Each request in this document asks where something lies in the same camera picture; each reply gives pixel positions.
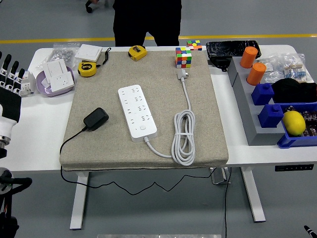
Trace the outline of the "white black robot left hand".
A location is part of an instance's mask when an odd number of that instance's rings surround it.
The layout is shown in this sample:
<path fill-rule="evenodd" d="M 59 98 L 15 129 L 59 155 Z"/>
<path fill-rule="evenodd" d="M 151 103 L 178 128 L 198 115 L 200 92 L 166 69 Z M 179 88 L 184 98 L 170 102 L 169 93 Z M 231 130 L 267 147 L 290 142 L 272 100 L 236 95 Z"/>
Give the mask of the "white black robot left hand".
<path fill-rule="evenodd" d="M 21 82 L 25 70 L 17 72 L 19 62 L 9 67 L 11 55 L 8 54 L 0 67 L 0 141 L 8 145 L 11 132 L 20 119 Z"/>

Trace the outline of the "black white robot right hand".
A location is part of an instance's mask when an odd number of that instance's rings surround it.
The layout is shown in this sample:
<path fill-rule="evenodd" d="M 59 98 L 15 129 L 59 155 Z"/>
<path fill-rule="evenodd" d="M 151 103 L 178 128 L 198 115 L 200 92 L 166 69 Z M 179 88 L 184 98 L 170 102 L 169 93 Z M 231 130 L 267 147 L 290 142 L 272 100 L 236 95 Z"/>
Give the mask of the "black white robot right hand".
<path fill-rule="evenodd" d="M 304 229 L 306 232 L 311 236 L 311 238 L 317 238 L 317 233 L 315 233 L 311 228 L 309 228 L 307 225 L 304 225 Z"/>

